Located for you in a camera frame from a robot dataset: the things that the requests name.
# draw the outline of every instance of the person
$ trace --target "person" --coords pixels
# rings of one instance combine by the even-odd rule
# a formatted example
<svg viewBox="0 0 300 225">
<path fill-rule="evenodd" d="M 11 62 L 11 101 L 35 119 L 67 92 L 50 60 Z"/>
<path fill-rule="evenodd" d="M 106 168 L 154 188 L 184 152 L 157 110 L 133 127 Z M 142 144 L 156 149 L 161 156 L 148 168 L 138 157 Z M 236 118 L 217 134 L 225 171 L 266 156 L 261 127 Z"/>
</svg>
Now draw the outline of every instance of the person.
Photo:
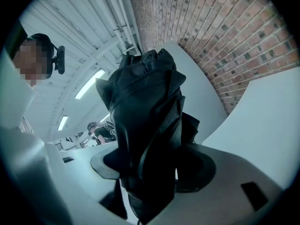
<svg viewBox="0 0 300 225">
<path fill-rule="evenodd" d="M 50 78 L 55 46 L 47 35 L 37 33 L 28 37 L 17 20 L 6 40 L 5 48 L 16 70 L 29 86 L 33 88 L 38 81 Z M 19 128 L 22 132 L 34 133 L 24 117 Z"/>
<path fill-rule="evenodd" d="M 88 124 L 89 135 L 94 134 L 101 144 L 110 143 L 116 141 L 117 138 L 114 134 L 113 124 L 110 122 L 101 125 L 97 122 L 90 122 Z"/>
</svg>

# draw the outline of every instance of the ceiling light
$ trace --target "ceiling light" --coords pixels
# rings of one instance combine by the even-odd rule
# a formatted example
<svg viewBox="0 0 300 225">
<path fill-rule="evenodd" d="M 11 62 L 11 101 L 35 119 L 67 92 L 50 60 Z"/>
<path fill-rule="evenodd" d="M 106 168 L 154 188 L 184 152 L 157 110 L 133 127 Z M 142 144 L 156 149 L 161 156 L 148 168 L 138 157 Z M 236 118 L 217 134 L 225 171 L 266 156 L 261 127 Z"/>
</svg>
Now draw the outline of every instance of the ceiling light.
<svg viewBox="0 0 300 225">
<path fill-rule="evenodd" d="M 105 119 L 107 119 L 108 116 L 109 114 L 105 118 L 103 118 L 100 122 L 103 122 Z"/>
<path fill-rule="evenodd" d="M 68 116 L 63 116 L 63 117 L 62 117 L 62 119 L 61 119 L 61 121 L 60 121 L 60 125 L 59 125 L 59 127 L 58 127 L 58 130 L 59 130 L 59 131 L 61 131 L 62 128 L 64 127 L 64 125 L 65 125 L 67 119 L 68 119 Z"/>
<path fill-rule="evenodd" d="M 88 80 L 88 82 L 80 89 L 80 91 L 76 95 L 76 99 L 81 99 L 81 97 L 85 94 L 85 92 L 95 83 L 96 78 L 100 78 L 105 73 L 104 70 L 99 70 L 96 72 L 95 75 Z"/>
</svg>

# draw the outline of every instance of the ceiling panel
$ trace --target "ceiling panel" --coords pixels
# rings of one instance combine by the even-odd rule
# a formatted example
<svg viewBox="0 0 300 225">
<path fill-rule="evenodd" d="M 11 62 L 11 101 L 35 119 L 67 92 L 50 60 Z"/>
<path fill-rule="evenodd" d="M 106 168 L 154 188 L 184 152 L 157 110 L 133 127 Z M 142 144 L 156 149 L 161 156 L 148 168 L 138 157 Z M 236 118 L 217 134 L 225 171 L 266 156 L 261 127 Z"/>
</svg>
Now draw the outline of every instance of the ceiling panel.
<svg viewBox="0 0 300 225">
<path fill-rule="evenodd" d="M 119 41 L 102 9 L 94 0 L 34 0 L 20 17 L 29 36 L 44 33 L 56 47 L 66 48 L 65 73 L 53 71 L 49 79 L 40 81 L 25 114 L 35 133 L 46 142 L 83 131 L 89 122 L 100 121 L 108 114 L 95 86 L 75 99 L 99 69 L 105 71 L 102 78 L 108 79 L 122 57 Z M 58 131 L 63 115 L 68 120 Z"/>
</svg>

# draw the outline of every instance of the white curved surface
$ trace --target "white curved surface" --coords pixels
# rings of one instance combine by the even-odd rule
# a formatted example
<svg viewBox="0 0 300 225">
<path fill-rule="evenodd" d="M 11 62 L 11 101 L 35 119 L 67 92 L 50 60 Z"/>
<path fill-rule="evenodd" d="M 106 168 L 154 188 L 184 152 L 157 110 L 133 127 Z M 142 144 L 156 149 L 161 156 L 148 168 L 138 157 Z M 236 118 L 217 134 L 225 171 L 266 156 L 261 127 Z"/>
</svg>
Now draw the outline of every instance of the white curved surface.
<svg viewBox="0 0 300 225">
<path fill-rule="evenodd" d="M 226 121 L 203 142 L 254 164 L 281 188 L 300 158 L 300 67 L 251 81 Z"/>
<path fill-rule="evenodd" d="M 156 51 L 162 48 L 173 56 L 177 71 L 187 77 L 180 87 L 186 97 L 183 112 L 200 121 L 195 142 L 201 144 L 227 118 L 225 109 L 207 77 L 181 47 L 170 42 L 156 48 Z"/>
</svg>

